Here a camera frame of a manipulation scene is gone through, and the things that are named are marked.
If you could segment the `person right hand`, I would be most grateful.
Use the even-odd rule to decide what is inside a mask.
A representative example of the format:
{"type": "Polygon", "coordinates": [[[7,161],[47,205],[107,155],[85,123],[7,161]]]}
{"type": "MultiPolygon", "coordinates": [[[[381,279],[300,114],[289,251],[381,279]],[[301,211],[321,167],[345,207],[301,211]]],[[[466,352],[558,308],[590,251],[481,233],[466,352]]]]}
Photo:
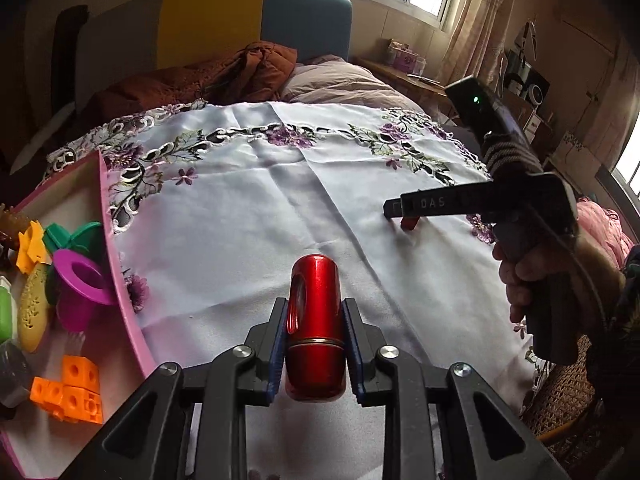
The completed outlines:
{"type": "Polygon", "coordinates": [[[520,260],[511,260],[503,246],[497,242],[492,256],[500,262],[499,278],[506,286],[506,299],[510,304],[510,321],[521,322],[526,309],[533,303],[530,285],[548,274],[549,247],[539,246],[528,252],[520,260]]]}

